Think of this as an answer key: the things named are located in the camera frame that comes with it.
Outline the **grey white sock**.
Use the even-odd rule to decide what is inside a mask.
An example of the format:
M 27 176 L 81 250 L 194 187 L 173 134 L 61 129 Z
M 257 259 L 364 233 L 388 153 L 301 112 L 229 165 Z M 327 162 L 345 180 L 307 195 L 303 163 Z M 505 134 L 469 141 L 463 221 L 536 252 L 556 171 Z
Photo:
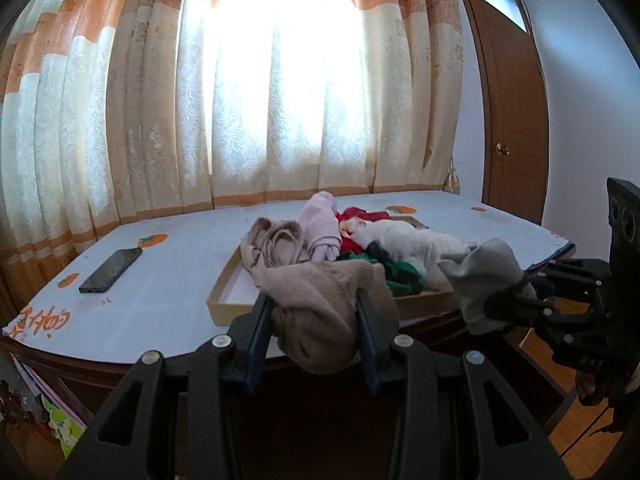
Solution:
M 484 304 L 491 295 L 524 280 L 524 271 L 506 242 L 492 238 L 466 252 L 443 254 L 437 266 L 446 276 L 472 335 L 503 328 L 503 322 L 485 315 Z

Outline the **green underwear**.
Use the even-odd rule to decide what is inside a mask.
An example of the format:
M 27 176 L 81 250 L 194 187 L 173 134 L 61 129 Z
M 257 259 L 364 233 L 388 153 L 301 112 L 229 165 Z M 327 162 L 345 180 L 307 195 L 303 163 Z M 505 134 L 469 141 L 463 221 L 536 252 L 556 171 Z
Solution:
M 394 297 L 416 296 L 425 289 L 419 271 L 408 262 L 394 260 L 378 242 L 371 242 L 364 249 L 355 249 L 355 243 L 350 243 L 347 250 L 342 250 L 337 257 L 338 261 L 354 259 L 380 264 L 386 285 Z

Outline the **tan balled sock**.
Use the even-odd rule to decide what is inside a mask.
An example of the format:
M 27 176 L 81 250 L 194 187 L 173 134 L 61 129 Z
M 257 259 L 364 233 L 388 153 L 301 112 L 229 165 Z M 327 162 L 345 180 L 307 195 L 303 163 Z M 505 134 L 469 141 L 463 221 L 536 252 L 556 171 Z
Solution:
M 357 292 L 394 327 L 399 315 L 382 264 L 363 259 L 305 262 L 267 269 L 260 291 L 272 298 L 278 346 L 312 374 L 332 374 L 357 361 Z

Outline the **bright red underwear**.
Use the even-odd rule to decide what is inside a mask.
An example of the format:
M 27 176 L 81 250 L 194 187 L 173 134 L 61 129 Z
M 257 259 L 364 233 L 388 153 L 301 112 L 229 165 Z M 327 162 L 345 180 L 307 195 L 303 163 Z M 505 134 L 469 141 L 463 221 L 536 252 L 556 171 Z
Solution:
M 338 222 L 341 234 L 341 253 L 347 254 L 350 252 L 354 255 L 361 255 L 363 249 L 352 239 L 352 231 L 348 228 L 347 221 L 341 220 Z

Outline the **white quilted dotted garment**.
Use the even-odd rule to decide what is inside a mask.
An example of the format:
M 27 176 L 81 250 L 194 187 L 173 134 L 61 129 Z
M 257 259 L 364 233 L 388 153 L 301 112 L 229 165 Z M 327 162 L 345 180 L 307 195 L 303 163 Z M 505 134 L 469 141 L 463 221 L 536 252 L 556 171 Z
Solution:
M 417 229 L 404 220 L 342 221 L 340 227 L 362 249 L 375 242 L 394 261 L 410 263 L 421 275 L 427 289 L 446 292 L 451 286 L 437 263 L 443 255 L 465 255 L 472 245 L 455 236 L 431 229 Z

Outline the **light pink underwear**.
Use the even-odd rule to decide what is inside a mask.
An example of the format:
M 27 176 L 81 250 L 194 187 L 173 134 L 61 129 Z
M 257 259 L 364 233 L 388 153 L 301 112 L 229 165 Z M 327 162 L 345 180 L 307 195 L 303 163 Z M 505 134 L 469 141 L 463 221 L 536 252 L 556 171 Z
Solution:
M 335 261 L 342 244 L 336 203 L 331 193 L 320 191 L 308 200 L 298 219 L 311 261 Z

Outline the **beige pink dotted underwear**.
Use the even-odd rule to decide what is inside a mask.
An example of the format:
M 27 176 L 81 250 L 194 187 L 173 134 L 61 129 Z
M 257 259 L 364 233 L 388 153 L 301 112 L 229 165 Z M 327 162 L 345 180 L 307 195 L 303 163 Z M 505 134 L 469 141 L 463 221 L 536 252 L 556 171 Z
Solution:
M 258 218 L 241 238 L 242 265 L 254 284 L 262 287 L 269 269 L 308 260 L 303 231 L 295 220 Z

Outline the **dark red underwear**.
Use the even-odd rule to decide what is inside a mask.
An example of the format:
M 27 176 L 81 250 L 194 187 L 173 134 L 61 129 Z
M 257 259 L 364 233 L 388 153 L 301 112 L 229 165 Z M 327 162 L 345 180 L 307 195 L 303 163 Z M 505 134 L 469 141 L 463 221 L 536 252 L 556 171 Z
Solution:
M 364 209 L 351 206 L 339 211 L 335 214 L 338 222 L 347 221 L 351 218 L 377 222 L 381 220 L 390 220 L 390 214 L 387 211 L 366 211 Z

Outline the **shallow cardboard box tray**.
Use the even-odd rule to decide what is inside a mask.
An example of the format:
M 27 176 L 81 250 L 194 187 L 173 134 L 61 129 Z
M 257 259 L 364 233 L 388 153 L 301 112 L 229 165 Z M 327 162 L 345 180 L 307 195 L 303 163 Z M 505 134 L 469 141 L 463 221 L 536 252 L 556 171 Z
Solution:
M 453 292 L 424 290 L 416 296 L 394 297 L 382 281 L 382 269 L 372 263 L 303 263 L 291 270 L 269 270 L 267 278 L 267 288 L 258 288 L 243 268 L 240 248 L 235 248 L 206 299 L 214 324 L 231 325 L 252 310 L 261 292 L 285 309 L 326 314 L 344 323 L 355 322 L 360 288 L 368 292 L 376 310 L 393 316 L 402 326 L 459 309 Z

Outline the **black smartphone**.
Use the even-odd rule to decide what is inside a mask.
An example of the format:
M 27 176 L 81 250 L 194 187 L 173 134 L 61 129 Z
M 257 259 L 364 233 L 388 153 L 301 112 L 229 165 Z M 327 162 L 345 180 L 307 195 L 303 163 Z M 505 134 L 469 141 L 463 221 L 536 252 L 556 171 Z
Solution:
M 140 247 L 119 249 L 113 252 L 78 287 L 81 294 L 103 294 L 132 266 L 143 254 Z

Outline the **brass door knob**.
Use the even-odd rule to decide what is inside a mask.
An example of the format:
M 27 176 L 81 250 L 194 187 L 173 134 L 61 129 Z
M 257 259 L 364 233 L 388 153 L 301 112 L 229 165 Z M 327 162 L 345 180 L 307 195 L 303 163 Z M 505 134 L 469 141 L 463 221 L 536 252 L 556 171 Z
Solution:
M 495 145 L 495 152 L 501 156 L 509 156 L 511 153 L 510 148 L 506 144 L 503 144 L 501 142 L 498 142 Z

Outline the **brown wooden door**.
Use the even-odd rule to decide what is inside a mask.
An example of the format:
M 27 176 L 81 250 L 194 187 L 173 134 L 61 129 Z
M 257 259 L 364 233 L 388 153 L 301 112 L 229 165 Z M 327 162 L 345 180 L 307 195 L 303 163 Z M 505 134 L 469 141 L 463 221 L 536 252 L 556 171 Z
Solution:
M 546 87 L 533 36 L 485 0 L 463 0 L 484 106 L 483 200 L 539 224 L 549 171 Z M 495 152 L 501 142 L 509 156 Z

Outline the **pink striped hanging cloth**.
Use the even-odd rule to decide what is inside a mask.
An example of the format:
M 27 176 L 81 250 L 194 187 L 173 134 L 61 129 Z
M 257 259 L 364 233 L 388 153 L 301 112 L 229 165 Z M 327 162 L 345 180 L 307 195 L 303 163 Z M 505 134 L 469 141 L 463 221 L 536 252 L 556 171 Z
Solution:
M 64 458 L 67 458 L 84 434 L 87 425 L 30 366 L 23 364 L 14 354 L 11 354 L 11 359 L 17 373 L 42 409 L 38 425 L 48 437 L 53 438 L 60 446 Z

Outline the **orange cream patterned curtain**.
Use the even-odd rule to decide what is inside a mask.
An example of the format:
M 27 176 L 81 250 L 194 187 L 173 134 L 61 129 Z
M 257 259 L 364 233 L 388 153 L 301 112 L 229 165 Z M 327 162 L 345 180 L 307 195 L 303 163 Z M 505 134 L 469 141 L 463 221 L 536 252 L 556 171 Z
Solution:
M 440 190 L 459 0 L 1 0 L 1 317 L 125 223 Z

